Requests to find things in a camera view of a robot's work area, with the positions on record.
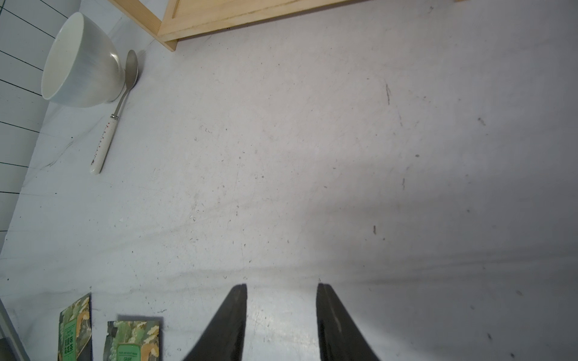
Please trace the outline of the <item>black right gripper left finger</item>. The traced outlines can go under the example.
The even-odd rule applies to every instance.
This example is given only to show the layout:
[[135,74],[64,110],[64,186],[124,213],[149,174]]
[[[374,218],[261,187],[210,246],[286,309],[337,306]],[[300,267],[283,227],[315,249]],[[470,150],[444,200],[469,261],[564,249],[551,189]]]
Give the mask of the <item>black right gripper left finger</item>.
[[247,299],[247,286],[234,286],[184,360],[242,360]]

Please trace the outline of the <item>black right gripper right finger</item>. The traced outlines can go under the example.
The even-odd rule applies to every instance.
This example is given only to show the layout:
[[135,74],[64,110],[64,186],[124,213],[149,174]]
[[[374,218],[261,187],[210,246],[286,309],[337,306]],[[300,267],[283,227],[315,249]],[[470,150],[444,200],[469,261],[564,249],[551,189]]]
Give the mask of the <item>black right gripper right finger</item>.
[[321,360],[379,360],[329,284],[317,287],[316,315]]

